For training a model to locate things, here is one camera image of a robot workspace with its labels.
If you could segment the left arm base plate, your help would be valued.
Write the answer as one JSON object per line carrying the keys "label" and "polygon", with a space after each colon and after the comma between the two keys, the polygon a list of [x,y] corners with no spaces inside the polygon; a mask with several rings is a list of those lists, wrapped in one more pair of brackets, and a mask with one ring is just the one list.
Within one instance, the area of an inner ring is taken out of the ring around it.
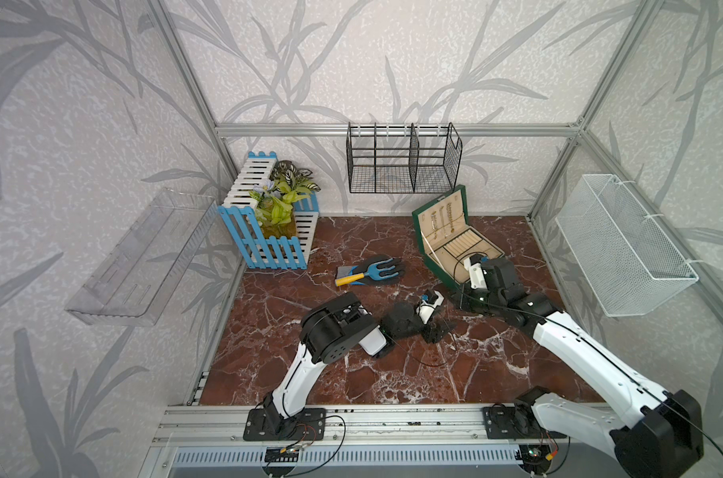
{"label": "left arm base plate", "polygon": [[253,408],[248,412],[243,439],[247,442],[321,441],[326,416],[325,408],[305,408],[290,418],[265,408]]}

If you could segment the green jewelry box beige lining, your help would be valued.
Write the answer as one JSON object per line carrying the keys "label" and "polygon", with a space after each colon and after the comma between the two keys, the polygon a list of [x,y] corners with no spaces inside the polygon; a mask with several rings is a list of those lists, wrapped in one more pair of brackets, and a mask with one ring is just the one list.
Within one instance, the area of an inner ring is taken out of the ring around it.
{"label": "green jewelry box beige lining", "polygon": [[464,185],[413,211],[415,242],[426,267],[449,289],[470,283],[463,263],[470,256],[496,259],[504,251],[469,224]]}

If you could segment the blue white picket fence planter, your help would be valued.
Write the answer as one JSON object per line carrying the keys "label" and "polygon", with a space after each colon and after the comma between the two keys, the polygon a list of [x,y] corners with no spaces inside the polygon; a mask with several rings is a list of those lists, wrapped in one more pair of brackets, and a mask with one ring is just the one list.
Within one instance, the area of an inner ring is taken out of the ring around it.
{"label": "blue white picket fence planter", "polygon": [[250,269],[305,270],[320,215],[310,169],[250,151],[218,212]]}

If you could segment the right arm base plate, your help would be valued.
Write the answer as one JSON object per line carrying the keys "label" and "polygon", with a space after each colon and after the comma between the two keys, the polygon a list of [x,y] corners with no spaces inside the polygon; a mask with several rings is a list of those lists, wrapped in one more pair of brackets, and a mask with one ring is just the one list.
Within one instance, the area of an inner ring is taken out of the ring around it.
{"label": "right arm base plate", "polygon": [[545,436],[532,410],[526,406],[492,404],[481,409],[488,439],[537,439]]}

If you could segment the clear acrylic wall shelf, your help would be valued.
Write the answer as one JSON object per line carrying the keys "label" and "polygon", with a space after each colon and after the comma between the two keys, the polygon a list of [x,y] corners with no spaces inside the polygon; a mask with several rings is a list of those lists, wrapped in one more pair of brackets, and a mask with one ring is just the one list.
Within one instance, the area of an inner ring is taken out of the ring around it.
{"label": "clear acrylic wall shelf", "polygon": [[90,326],[154,326],[216,217],[213,197],[162,189],[65,311]]}

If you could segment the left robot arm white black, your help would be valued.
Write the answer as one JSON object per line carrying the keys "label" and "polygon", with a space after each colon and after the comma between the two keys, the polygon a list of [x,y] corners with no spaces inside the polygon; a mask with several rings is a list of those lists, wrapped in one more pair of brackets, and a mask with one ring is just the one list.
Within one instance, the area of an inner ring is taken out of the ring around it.
{"label": "left robot arm white black", "polygon": [[399,340],[420,336],[427,344],[440,342],[455,328],[437,318],[443,303],[441,293],[428,290],[417,305],[397,302],[378,320],[349,292],[312,310],[301,322],[299,346],[285,378],[263,400],[266,422],[280,430],[295,421],[325,367],[357,346],[379,359]]}

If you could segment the artificial plant in amber vase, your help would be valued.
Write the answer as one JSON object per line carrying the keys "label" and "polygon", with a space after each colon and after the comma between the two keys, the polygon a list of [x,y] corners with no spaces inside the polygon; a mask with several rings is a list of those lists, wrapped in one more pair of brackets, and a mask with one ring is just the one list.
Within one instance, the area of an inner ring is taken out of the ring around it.
{"label": "artificial plant in amber vase", "polygon": [[269,178],[249,191],[257,201],[254,211],[262,234],[266,238],[296,236],[295,204],[320,190],[311,169],[277,161]]}

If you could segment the white mesh basket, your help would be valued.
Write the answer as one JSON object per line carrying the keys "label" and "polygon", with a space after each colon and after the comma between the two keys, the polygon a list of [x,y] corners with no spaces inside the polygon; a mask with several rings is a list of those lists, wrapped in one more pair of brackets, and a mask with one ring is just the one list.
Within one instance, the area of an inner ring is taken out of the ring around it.
{"label": "white mesh basket", "polygon": [[606,316],[647,315],[699,281],[656,216],[613,174],[583,175],[556,223]]}

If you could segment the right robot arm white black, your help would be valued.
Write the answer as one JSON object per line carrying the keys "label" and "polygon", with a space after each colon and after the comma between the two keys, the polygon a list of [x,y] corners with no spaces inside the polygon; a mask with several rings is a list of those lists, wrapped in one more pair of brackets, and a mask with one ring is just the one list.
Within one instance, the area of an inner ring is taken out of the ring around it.
{"label": "right robot arm white black", "polygon": [[457,263],[468,279],[459,306],[499,316],[567,364],[603,398],[609,414],[537,390],[523,402],[537,424],[613,458],[630,477],[680,477],[704,456],[699,402],[668,392],[593,339],[542,292],[530,293],[505,257],[472,254]]}

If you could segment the aluminium front rail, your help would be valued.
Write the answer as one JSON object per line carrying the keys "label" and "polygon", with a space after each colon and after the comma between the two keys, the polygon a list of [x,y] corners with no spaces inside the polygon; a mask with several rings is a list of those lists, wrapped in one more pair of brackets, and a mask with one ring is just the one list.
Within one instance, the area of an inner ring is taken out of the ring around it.
{"label": "aluminium front rail", "polygon": [[561,425],[551,427],[543,438],[488,439],[481,409],[490,404],[336,404],[325,408],[321,441],[262,441],[243,439],[248,406],[172,406],[166,409],[153,446],[276,446],[292,442],[319,445],[347,444],[483,444],[566,442]]}

